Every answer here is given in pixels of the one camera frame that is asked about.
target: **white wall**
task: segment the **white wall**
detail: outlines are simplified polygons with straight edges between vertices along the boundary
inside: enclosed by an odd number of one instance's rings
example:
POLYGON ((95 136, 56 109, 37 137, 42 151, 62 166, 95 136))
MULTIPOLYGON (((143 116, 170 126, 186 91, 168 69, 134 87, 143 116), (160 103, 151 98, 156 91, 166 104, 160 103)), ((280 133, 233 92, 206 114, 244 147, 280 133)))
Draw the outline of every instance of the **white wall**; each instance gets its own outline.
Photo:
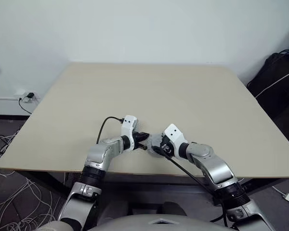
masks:
POLYGON ((43 96, 69 61, 220 64, 247 83, 287 48, 289 0, 0 0, 0 98, 43 96))

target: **small black object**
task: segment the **small black object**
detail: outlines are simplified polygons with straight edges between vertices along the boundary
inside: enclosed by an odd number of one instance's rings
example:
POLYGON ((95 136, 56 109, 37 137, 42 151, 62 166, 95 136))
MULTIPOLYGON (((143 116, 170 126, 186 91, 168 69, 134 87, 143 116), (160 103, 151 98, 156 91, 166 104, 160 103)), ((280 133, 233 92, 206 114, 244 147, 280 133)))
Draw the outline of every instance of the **small black object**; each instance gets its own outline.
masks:
POLYGON ((139 143, 141 141, 145 141, 146 139, 148 139, 149 137, 149 133, 146 132, 133 132, 133 139, 135 141, 135 143, 139 143))
POLYGON ((26 97, 29 98, 29 99, 32 99, 34 97, 34 93, 30 92, 26 97))
POLYGON ((134 150, 137 149, 137 148, 141 148, 141 149, 143 149, 143 150, 147 150, 147 149, 148 149, 147 146, 145 146, 145 145, 143 145, 143 144, 141 144, 141 143, 136 143, 136 144, 135 144, 134 150))

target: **black cable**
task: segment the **black cable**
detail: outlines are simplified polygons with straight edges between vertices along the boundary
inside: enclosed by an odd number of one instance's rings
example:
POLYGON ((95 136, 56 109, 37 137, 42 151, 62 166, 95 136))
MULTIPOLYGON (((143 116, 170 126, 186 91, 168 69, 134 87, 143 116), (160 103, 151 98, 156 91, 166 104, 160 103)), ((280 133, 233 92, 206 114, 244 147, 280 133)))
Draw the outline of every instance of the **black cable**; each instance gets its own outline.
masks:
POLYGON ((5 140, 4 140, 3 138, 1 138, 1 137, 0 137, 0 140, 1 140, 2 142, 4 142, 5 144, 8 144, 7 141, 5 141, 5 140))
MULTIPOLYGON (((212 193, 201 181, 199 181, 199 180, 198 180, 196 177, 194 177, 190 172, 188 172, 185 168, 183 168, 181 165, 179 165, 177 162, 175 162, 170 156, 168 156, 168 155, 164 152, 162 146, 163 146, 163 143, 160 144, 160 147, 159 147, 159 148, 160 148, 160 151, 161 151, 162 155, 163 155, 164 157, 166 157, 166 159, 170 160, 174 165, 176 165, 179 169, 181 169, 183 172, 185 172, 190 178, 192 178, 193 180, 195 180, 201 187, 203 187, 209 194, 211 194, 211 195, 214 197, 213 193, 212 193)), ((222 205, 223 214, 222 214, 221 216, 219 216, 218 218, 213 219, 211 222, 216 222, 216 221, 218 221, 218 220, 220 220, 220 219, 223 218, 223 223, 224 223, 224 225, 225 225, 226 227, 228 227, 228 224, 227 224, 227 216, 226 216, 226 209, 225 209, 225 207, 224 207, 224 205, 223 205, 223 202, 222 202, 222 201, 220 201, 220 202, 221 202, 221 205, 222 205)))
POLYGON ((18 100, 18 105, 21 107, 21 109, 23 109, 24 111, 28 112, 29 114, 32 114, 31 112, 27 111, 25 108, 23 108, 23 107, 20 105, 20 101, 21 101, 21 98, 19 98, 19 100, 18 100))
POLYGON ((119 119, 119 118, 113 117, 113 116, 107 117, 107 118, 104 120, 104 122, 102 123, 102 126, 101 126, 101 128, 100 128, 100 132, 98 133, 98 136, 97 136, 96 144, 98 144, 98 142, 100 141, 100 137, 101 137, 101 134, 102 134, 103 127, 104 127, 104 125, 105 125, 105 123, 106 123, 106 121, 107 121, 108 119, 116 119, 116 120, 118 120, 120 123, 123 123, 123 120, 124 120, 124 119, 119 119))
POLYGON ((2 140, 4 143, 8 144, 8 140, 5 136, 0 135, 0 140, 2 140))
POLYGON ((219 221, 219 220, 221 220, 221 219, 223 219, 223 214, 220 215, 218 218, 215 218, 215 219, 213 219, 213 220, 210 220, 210 222, 217 222, 217 221, 219 221))
POLYGON ((223 209, 223 224, 225 225, 225 227, 228 227, 226 209, 225 209, 225 206, 223 205, 223 202, 221 202, 221 205, 222 205, 222 209, 223 209))
POLYGON ((185 168, 183 168, 181 165, 179 165, 177 162, 175 162, 170 156, 168 156, 163 148, 162 143, 160 144, 160 151, 164 157, 166 157, 167 160, 170 160, 174 165, 176 165, 179 169, 181 169, 183 172, 185 172, 190 178, 192 178, 194 181, 196 181, 204 190, 206 190, 210 195, 213 196, 213 193, 196 177, 194 177, 189 171, 187 171, 185 168))
POLYGON ((3 145, 3 146, 0 148, 0 154, 1 154, 1 155, 3 155, 3 154, 5 153, 5 151, 2 152, 2 149, 5 148, 6 146, 9 146, 9 144, 7 143, 7 144, 3 145))

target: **beige tabletop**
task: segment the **beige tabletop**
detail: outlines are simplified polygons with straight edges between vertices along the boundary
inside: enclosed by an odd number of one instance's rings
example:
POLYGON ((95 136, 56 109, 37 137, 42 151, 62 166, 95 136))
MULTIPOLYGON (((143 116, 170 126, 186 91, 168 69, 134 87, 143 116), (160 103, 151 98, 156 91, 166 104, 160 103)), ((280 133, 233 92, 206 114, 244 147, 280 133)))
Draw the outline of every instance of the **beige tabletop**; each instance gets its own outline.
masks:
MULTIPOLYGON (((127 114, 151 134, 174 123, 189 142, 213 147, 238 177, 289 177, 289 142, 236 75, 194 65, 72 63, 15 137, 0 168, 81 171, 103 120, 127 114)), ((102 138, 119 136, 120 126, 109 120, 102 138)), ((143 150, 114 158, 109 171, 185 175, 143 150)))

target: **cable connector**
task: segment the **cable connector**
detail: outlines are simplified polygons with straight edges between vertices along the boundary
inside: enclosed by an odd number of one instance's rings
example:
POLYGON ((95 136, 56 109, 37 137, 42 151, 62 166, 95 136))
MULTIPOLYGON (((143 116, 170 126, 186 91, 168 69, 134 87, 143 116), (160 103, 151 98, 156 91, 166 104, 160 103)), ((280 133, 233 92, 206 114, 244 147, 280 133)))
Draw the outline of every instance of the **cable connector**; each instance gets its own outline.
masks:
POLYGON ((26 97, 29 99, 32 99, 34 97, 34 93, 30 92, 30 93, 28 93, 28 95, 26 97))

